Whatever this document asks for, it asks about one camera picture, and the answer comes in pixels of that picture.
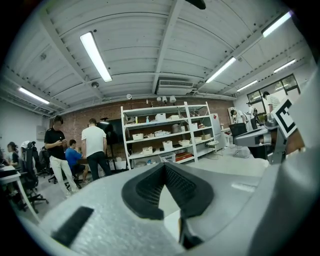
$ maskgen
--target white pants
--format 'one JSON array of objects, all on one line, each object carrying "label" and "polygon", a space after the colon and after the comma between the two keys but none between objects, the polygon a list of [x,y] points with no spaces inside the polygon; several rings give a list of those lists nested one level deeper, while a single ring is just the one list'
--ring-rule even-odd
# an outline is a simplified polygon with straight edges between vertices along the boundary
[{"label": "white pants", "polygon": [[53,173],[55,175],[56,180],[58,181],[60,188],[62,189],[64,195],[70,196],[71,193],[69,190],[67,190],[66,185],[64,183],[64,179],[62,177],[62,170],[64,172],[64,175],[66,176],[71,190],[73,192],[77,192],[79,189],[76,185],[76,183],[74,182],[74,179],[72,178],[72,173],[68,164],[67,160],[61,160],[59,158],[56,158],[54,156],[50,156],[50,163],[51,163],[51,168],[53,170]]}]

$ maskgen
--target white shelving unit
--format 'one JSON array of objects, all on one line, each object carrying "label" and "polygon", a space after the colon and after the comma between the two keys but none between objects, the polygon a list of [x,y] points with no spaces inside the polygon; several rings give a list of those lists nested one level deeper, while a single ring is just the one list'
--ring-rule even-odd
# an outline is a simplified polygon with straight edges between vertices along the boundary
[{"label": "white shelving unit", "polygon": [[[205,109],[204,115],[199,114],[199,111],[202,109]],[[151,121],[148,123],[144,122],[144,123],[126,124],[126,121],[128,120],[128,118],[146,117],[146,116],[162,114],[162,113],[166,113],[166,114],[176,113],[180,116],[180,118],[175,120],[167,119],[163,121]],[[164,136],[143,138],[139,140],[127,140],[126,138],[126,134],[128,134],[128,137],[130,137],[130,131],[132,130],[141,129],[141,133],[143,133],[144,128],[171,125],[171,124],[181,124],[186,127],[186,124],[192,124],[192,122],[195,122],[198,120],[201,120],[201,122],[204,125],[206,125],[206,127],[196,129],[193,131],[183,131],[178,133],[167,134]],[[213,126],[210,118],[210,110],[207,102],[202,105],[188,105],[187,102],[184,102],[184,105],[178,105],[178,106],[159,106],[159,107],[137,108],[137,109],[129,109],[129,110],[124,110],[123,106],[121,106],[121,121],[122,121],[122,133],[123,133],[123,142],[124,142],[123,144],[124,144],[125,155],[126,155],[129,169],[132,168],[130,164],[130,160],[132,161],[135,159],[149,158],[149,157],[154,157],[163,153],[181,151],[181,150],[186,150],[192,153],[193,154],[192,157],[176,162],[176,163],[182,164],[191,160],[194,160],[197,162],[198,157],[203,156],[215,150],[214,148],[206,147],[207,142],[213,141],[215,139],[214,138],[215,133],[213,131]],[[205,139],[196,143],[194,133],[197,133],[199,131],[202,131],[202,133],[209,132],[211,134],[211,138]],[[147,142],[147,143],[149,142],[150,146],[152,146],[153,140],[169,138],[173,136],[181,136],[181,135],[184,138],[186,134],[190,134],[190,137],[191,137],[191,143],[189,145],[174,147],[173,149],[166,150],[166,151],[160,151],[160,149],[157,148],[152,154],[149,154],[149,155],[144,155],[142,152],[133,152],[132,154],[129,154],[129,150],[128,150],[129,144],[139,143],[139,142]]]}]

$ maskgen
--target hair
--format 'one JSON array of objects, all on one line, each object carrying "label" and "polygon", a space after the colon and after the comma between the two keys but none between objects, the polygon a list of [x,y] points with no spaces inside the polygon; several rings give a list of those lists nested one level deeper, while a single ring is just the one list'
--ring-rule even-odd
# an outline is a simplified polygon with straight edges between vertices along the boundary
[{"label": "hair", "polygon": [[89,125],[90,125],[90,124],[96,125],[96,124],[97,124],[97,120],[94,119],[94,118],[91,118],[91,119],[89,120]]},{"label": "hair", "polygon": [[270,93],[267,92],[267,91],[265,91],[265,92],[263,93],[262,97],[265,98],[267,95],[270,95]]},{"label": "hair", "polygon": [[64,124],[64,120],[62,118],[61,115],[57,115],[54,119],[53,119],[53,124],[55,124],[56,122],[60,121],[61,124],[63,125]]},{"label": "hair", "polygon": [[17,149],[18,146],[16,145],[16,143],[14,143],[14,142],[11,141],[11,142],[8,144],[7,147],[9,147],[9,146],[11,146],[12,151],[14,151],[14,152],[16,152],[16,153],[19,152],[18,149]]},{"label": "hair", "polygon": [[72,146],[73,144],[77,143],[74,139],[70,139],[69,146]]}]

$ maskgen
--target refrigerator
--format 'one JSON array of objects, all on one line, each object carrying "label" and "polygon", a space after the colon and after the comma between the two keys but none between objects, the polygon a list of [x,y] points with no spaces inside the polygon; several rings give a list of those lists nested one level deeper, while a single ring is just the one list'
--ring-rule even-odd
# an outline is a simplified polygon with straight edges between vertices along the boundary
[{"label": "refrigerator", "polygon": [[218,114],[213,113],[210,115],[210,118],[214,132],[214,140],[219,142],[216,146],[216,150],[224,149],[226,146],[226,138],[224,132],[221,132],[219,116]]}]

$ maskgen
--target brick wall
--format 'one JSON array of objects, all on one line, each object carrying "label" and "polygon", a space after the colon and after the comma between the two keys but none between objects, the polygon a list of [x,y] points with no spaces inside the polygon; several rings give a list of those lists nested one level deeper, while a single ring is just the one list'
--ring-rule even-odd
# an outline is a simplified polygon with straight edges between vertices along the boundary
[{"label": "brick wall", "polygon": [[[75,111],[72,113],[68,113],[63,115],[63,126],[62,131],[64,133],[65,138],[69,141],[71,139],[75,139],[78,143],[78,146],[81,145],[81,132],[83,129],[87,128],[88,121],[91,118],[100,121],[101,118],[109,118],[109,119],[119,119],[121,118],[121,106],[123,106],[124,110],[130,109],[130,104],[132,105],[132,109],[140,109],[140,108],[148,108],[151,106],[151,101],[154,107],[158,107],[159,103],[155,98],[149,99],[148,105],[146,104],[145,99],[137,99],[131,101],[120,101],[105,105],[100,105],[92,108],[86,108],[79,111]],[[210,113],[217,113],[219,116],[219,120],[221,123],[225,124],[227,127],[230,124],[230,120],[228,117],[227,109],[233,107],[232,101],[224,101],[224,100],[213,100],[213,99],[194,99],[194,98],[183,98],[177,100],[176,105],[183,105],[184,102],[187,102],[188,105],[200,105],[208,102]],[[156,131],[160,129],[167,128],[167,131],[171,131],[171,125],[169,126],[158,126],[156,127]],[[181,140],[182,137],[174,136],[170,138],[173,142]],[[146,145],[146,142],[138,142],[134,143],[133,151],[138,151],[142,147],[150,146],[150,144]],[[152,145],[154,147],[159,147],[162,143],[162,140],[154,140]],[[125,159],[125,149],[123,144],[116,144],[113,146],[113,153],[116,157],[122,157]]]}]

